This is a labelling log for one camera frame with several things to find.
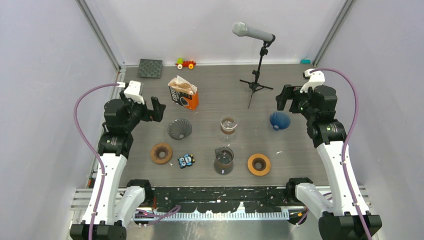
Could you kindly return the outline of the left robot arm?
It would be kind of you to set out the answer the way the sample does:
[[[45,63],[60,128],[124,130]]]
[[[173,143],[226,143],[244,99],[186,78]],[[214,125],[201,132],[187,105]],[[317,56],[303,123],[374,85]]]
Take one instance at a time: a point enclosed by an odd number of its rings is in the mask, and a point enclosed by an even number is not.
[[[125,240],[136,209],[148,207],[154,199],[150,182],[145,179],[130,180],[123,197],[117,200],[117,196],[134,141],[132,130],[141,121],[161,122],[166,105],[153,96],[153,108],[148,109],[145,102],[135,102],[123,91],[119,95],[104,105],[103,134],[94,151],[99,169],[81,223],[70,227],[73,240]]]

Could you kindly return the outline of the grey ribbed dripper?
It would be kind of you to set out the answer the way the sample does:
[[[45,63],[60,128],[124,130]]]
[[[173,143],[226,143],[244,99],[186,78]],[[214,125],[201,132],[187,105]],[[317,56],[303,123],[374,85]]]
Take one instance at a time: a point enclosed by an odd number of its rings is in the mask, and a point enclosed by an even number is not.
[[[168,125],[167,133],[171,139],[180,141],[189,137],[192,129],[190,121],[184,118],[177,118]]]

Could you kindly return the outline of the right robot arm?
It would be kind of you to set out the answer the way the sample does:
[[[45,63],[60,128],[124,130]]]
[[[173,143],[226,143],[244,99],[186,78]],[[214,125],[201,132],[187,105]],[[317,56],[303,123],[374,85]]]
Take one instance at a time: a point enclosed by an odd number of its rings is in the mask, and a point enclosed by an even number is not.
[[[302,90],[286,84],[275,98],[283,110],[291,100],[289,112],[306,119],[311,138],[325,168],[330,187],[328,199],[307,177],[291,178],[285,198],[291,205],[304,204],[318,220],[323,240],[370,240],[382,227],[379,215],[373,215],[366,204],[353,172],[347,133],[335,119],[338,98],[332,87],[319,85]]]

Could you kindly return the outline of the dark glass carafe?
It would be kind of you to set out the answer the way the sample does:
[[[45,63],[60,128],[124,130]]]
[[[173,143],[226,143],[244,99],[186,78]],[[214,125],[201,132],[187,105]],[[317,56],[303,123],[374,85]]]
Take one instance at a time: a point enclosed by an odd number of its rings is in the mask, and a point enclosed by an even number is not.
[[[234,168],[234,152],[229,147],[219,147],[214,150],[214,170],[220,175],[229,174]]]

